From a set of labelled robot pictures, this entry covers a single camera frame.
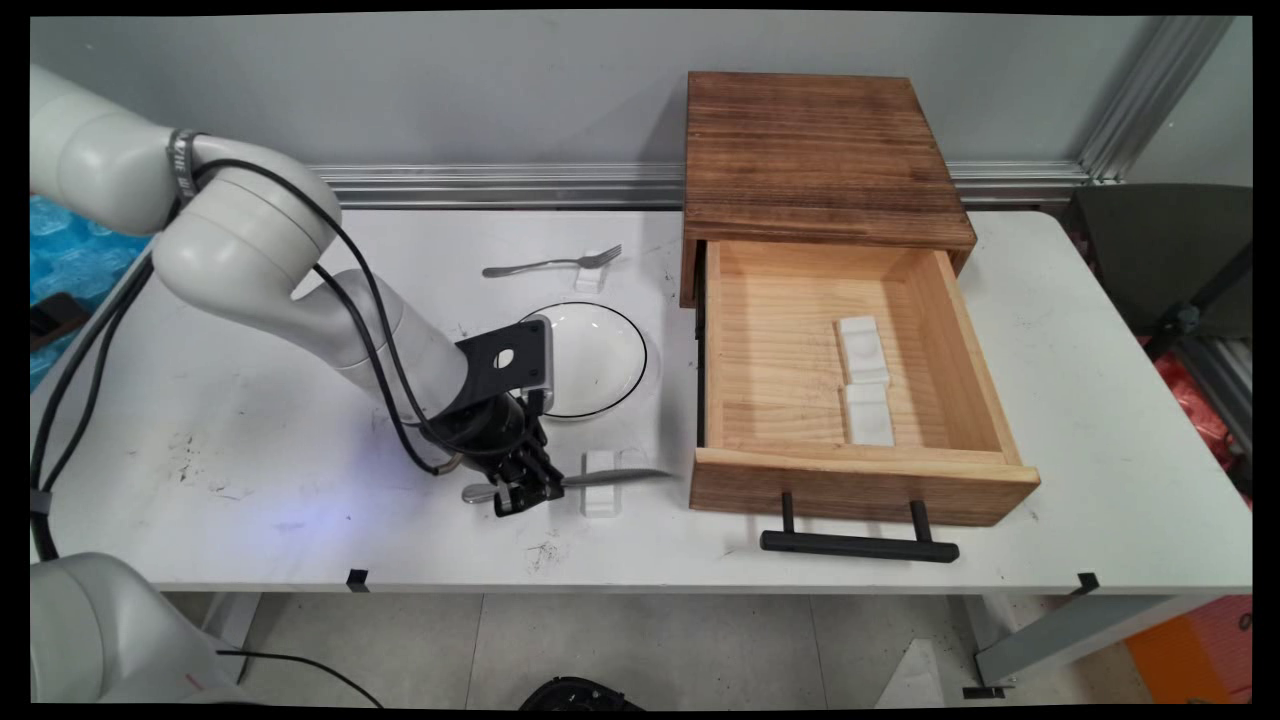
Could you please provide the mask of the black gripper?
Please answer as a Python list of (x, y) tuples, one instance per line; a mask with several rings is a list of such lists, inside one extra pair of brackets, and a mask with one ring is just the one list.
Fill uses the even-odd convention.
[(431, 419), (425, 434), (489, 479), (494, 514), (507, 518), (538, 506), (538, 498), (564, 496), (564, 477), (544, 448), (539, 416), (545, 405), (544, 389), (526, 398), (500, 393)]

